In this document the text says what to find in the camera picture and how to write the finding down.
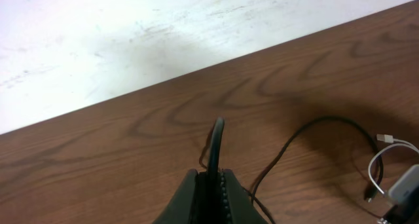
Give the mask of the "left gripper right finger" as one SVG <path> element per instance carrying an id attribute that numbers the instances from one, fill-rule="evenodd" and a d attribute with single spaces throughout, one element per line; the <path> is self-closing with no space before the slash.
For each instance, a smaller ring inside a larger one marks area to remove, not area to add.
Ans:
<path id="1" fill-rule="evenodd" d="M 227 223 L 267 224 L 267 221 L 251 204 L 247 192 L 232 170 L 229 169 L 222 171 L 222 203 Z"/>

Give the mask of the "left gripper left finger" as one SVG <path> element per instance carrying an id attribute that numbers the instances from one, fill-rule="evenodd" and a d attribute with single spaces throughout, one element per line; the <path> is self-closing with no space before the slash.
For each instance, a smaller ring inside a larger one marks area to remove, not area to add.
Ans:
<path id="1" fill-rule="evenodd" d="M 188 224 L 194 202 L 197 170 L 189 170 L 168 205 L 153 224 Z"/>

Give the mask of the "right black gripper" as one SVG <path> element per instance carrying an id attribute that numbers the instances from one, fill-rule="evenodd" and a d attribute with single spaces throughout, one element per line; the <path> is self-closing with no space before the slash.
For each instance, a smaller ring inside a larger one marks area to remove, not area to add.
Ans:
<path id="1" fill-rule="evenodd" d="M 408 198 L 390 208 L 378 221 L 379 224 L 418 224 L 418 197 Z"/>

